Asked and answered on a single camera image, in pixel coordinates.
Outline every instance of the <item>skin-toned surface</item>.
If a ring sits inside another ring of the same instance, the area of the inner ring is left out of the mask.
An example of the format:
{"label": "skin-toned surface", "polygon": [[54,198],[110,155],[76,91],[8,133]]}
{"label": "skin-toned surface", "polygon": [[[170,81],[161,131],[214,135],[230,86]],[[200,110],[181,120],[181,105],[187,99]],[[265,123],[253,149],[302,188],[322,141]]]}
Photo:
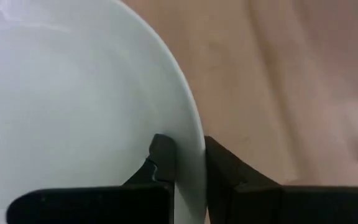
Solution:
{"label": "skin-toned surface", "polygon": [[358,1],[124,0],[178,60],[206,134],[287,184],[358,185]]}

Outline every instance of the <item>white plate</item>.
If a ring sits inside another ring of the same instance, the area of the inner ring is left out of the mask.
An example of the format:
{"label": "white plate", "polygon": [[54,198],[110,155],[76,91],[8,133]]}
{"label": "white plate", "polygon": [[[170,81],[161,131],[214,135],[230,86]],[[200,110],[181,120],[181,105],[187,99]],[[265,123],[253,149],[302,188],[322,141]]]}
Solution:
{"label": "white plate", "polygon": [[121,185],[155,133],[180,146],[175,223],[203,223],[201,123],[158,35],[117,1],[0,1],[0,223],[32,190]]}

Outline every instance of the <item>beige background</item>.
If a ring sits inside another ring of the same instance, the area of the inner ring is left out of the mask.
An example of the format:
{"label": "beige background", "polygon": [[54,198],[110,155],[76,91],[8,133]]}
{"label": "beige background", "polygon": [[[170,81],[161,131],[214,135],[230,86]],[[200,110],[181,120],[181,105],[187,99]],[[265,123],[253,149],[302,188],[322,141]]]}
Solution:
{"label": "beige background", "polygon": [[358,0],[124,0],[168,45],[206,134],[285,184],[358,185]]}

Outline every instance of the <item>blurry background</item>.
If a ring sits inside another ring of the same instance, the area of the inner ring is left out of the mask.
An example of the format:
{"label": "blurry background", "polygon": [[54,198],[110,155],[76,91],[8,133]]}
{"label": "blurry background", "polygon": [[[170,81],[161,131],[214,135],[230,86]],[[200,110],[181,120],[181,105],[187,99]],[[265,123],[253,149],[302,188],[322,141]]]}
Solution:
{"label": "blurry background", "polygon": [[358,185],[358,0],[124,0],[205,134],[281,184]]}

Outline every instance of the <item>white ceramic dish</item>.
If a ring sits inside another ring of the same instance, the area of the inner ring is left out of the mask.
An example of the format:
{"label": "white ceramic dish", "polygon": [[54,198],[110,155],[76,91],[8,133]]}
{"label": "white ceramic dish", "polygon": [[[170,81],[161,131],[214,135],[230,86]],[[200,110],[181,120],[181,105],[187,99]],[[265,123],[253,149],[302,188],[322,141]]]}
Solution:
{"label": "white ceramic dish", "polygon": [[0,223],[32,190],[121,185],[155,133],[180,147],[175,223],[203,223],[200,119],[158,35],[112,0],[0,1]]}

